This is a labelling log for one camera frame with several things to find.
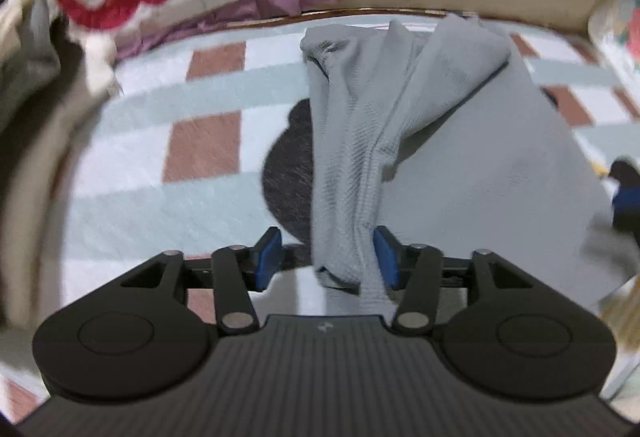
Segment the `gray cloth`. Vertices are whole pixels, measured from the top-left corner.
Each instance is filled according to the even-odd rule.
[[[380,313],[372,229],[468,257],[486,247],[584,306],[638,269],[603,187],[509,37],[447,17],[431,35],[308,29],[312,256],[327,311]]]
[[[24,8],[17,27],[20,49],[0,61],[0,132],[31,94],[60,74],[49,26],[46,0],[34,0]]]

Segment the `blue gripper pad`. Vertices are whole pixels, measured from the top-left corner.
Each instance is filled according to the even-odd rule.
[[[616,213],[637,210],[640,214],[640,186],[621,186],[612,204]]]
[[[271,278],[280,270],[283,257],[282,233],[278,230],[258,256],[258,268],[255,271],[257,291],[264,291],[269,287]]]
[[[400,272],[398,270],[399,255],[391,247],[379,229],[373,230],[373,247],[378,258],[378,266],[382,279],[387,287],[398,287]]]

